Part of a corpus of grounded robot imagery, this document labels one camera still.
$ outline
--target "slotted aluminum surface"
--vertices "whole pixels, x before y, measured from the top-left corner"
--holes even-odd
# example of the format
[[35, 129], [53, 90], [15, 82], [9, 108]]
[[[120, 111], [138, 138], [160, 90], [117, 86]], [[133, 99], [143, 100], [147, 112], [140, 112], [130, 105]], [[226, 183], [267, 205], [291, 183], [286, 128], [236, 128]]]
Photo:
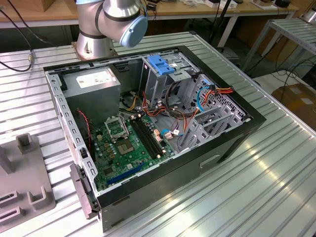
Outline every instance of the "slotted aluminum surface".
[[316, 54], [316, 25], [301, 19], [280, 19], [271, 21], [270, 26], [304, 49]]
[[[232, 157], [200, 178], [112, 228], [108, 236], [312, 236], [316, 230], [315, 133], [285, 112], [198, 36], [145, 37], [122, 55], [186, 45], [234, 86], [267, 121]], [[28, 52], [0, 55], [10, 66], [27, 66]], [[70, 179], [67, 148], [45, 82], [43, 66], [76, 62], [71, 46], [36, 50], [30, 72], [0, 67], [0, 143], [29, 132], [39, 136], [56, 207], [2, 236], [102, 236], [96, 218], [86, 220]]]

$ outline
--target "expansion slot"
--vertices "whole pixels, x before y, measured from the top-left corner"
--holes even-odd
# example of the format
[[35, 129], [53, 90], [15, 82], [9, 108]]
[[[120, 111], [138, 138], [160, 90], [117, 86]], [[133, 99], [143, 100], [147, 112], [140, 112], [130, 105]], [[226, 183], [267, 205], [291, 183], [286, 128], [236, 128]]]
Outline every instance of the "expansion slot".
[[130, 176], [130, 175], [132, 175], [132, 174], [137, 173], [138, 171], [141, 170], [141, 168], [142, 168], [142, 166], [143, 166], [144, 164], [145, 164], [145, 163], [143, 163], [143, 164], [141, 164], [141, 165], [139, 165], [139, 166], [137, 166], [137, 167], [135, 167], [135, 168], [132, 168], [131, 170], [129, 170], [129, 171], [123, 173], [123, 174], [120, 174], [120, 175], [117, 176], [117, 177], [114, 177], [114, 178], [108, 180], [108, 181], [107, 181], [107, 184], [109, 185], [109, 184], [116, 183], [116, 182], [118, 182], [118, 181], [120, 181], [120, 180], [122, 180], [122, 179], [124, 179], [124, 178], [126, 178], [126, 177], [128, 177], [128, 176]]
[[154, 140], [146, 126], [143, 122], [138, 119], [130, 122], [131, 126], [135, 130], [137, 136], [143, 143], [144, 147], [148, 151], [150, 157], [152, 159], [156, 159], [159, 156], [162, 156], [163, 152], [157, 142]]

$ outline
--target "label sticker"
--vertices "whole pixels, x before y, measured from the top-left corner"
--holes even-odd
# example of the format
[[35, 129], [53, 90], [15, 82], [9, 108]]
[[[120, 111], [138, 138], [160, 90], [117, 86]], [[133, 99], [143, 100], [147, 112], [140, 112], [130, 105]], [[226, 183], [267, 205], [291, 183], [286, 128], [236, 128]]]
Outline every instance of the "label sticker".
[[293, 88], [290, 88], [291, 89], [291, 91], [293, 91], [295, 94], [301, 94], [302, 92], [300, 91], [300, 89], [299, 88], [297, 88], [297, 87], [293, 87]]
[[312, 105], [313, 104], [313, 102], [309, 98], [301, 98], [301, 100], [307, 105]]
[[107, 72], [92, 73], [89, 75], [79, 76], [76, 78], [80, 88], [86, 88], [93, 85], [99, 85], [115, 81]]

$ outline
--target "wooden desk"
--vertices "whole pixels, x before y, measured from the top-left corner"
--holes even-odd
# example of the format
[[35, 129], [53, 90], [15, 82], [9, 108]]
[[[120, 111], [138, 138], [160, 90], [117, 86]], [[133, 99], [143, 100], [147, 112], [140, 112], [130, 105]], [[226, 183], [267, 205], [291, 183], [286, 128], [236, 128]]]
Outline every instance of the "wooden desk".
[[[46, 12], [35, 12], [31, 10], [18, 9], [24, 20], [31, 27], [37, 26], [61, 26], [61, 25], [76, 25], [78, 24], [77, 7], [74, 0], [56, 0]], [[236, 8], [228, 9], [225, 17], [230, 17], [228, 25], [220, 40], [219, 47], [223, 47], [231, 33], [235, 22], [239, 16], [254, 16], [254, 15], [281, 15], [286, 14], [287, 18], [291, 18], [298, 10], [293, 5], [288, 9], [279, 8], [278, 10], [262, 10], [250, 3], [250, 0], [244, 0], [244, 3], [238, 4]], [[19, 27], [24, 27], [20, 19], [11, 7], [6, 7], [4, 10]], [[211, 18], [215, 17], [217, 8], [208, 7], [205, 4], [198, 4], [195, 7], [189, 7], [182, 2], [169, 3], [160, 2], [157, 4], [157, 20], [171, 19], [192, 19], [192, 18]], [[153, 20], [154, 13], [148, 12], [149, 20]], [[13, 25], [8, 20], [0, 15], [0, 28], [12, 28]]]

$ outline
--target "blue drive bay latch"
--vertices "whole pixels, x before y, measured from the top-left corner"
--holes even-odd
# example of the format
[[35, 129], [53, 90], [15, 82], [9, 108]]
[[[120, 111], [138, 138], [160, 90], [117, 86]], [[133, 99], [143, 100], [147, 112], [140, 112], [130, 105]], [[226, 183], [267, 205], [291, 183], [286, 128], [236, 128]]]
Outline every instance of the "blue drive bay latch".
[[157, 69], [160, 75], [166, 75], [175, 72], [174, 68], [170, 67], [167, 64], [167, 61], [161, 58], [159, 55], [148, 56], [148, 60], [151, 65]]

